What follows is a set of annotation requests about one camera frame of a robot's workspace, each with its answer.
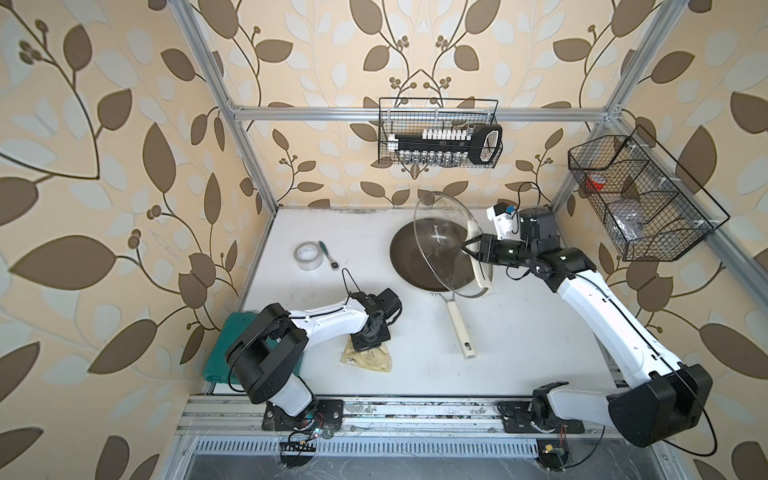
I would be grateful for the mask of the yellow cleaning cloth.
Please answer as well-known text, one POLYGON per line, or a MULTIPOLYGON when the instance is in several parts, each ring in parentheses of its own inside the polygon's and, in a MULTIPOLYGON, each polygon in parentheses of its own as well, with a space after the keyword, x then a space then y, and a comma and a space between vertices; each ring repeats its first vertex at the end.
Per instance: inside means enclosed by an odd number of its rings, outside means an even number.
POLYGON ((384 344, 369 350, 357 351, 354 349, 352 342, 349 341, 340 362, 373 372, 388 373, 392 368, 391 355, 384 344))

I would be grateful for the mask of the glass pot lid cream handle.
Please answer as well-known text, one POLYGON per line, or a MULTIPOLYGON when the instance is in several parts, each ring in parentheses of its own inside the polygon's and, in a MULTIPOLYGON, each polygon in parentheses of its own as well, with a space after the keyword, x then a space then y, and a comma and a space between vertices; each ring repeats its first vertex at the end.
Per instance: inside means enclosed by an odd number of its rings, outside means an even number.
POLYGON ((462 243, 483 231, 470 210, 455 197, 424 191, 414 210, 418 250, 437 282, 452 294, 474 299, 492 287, 492 267, 474 261, 462 243))

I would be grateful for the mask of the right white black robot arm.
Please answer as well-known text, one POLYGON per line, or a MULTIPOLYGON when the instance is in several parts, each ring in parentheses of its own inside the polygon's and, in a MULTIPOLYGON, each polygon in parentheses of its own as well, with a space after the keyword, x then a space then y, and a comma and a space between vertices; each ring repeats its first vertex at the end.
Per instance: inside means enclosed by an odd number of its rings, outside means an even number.
POLYGON ((578 248, 564 247, 556 220, 546 209, 510 214, 506 204, 488 209, 495 231, 467 222, 463 253, 475 271, 482 265, 522 268, 543 280, 586 322, 619 368, 626 386, 588 391, 566 381, 537 388, 531 423, 551 431, 561 422, 587 421, 616 429, 637 447, 694 428, 708 415, 705 403, 713 379, 703 366, 687 365, 636 319, 578 248))

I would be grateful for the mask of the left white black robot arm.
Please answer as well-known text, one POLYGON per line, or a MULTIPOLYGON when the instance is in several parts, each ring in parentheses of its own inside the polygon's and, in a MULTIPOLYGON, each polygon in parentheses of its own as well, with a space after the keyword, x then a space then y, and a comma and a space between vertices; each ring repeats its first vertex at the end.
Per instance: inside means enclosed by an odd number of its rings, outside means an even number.
POLYGON ((227 348, 226 381, 253 404, 272 408, 277 431, 307 431, 330 419, 320 401, 295 373, 304 352, 337 337, 348 339, 344 362, 388 371, 385 343, 402 314, 402 302, 390 289, 377 295, 362 291, 312 310, 266 306, 227 348))

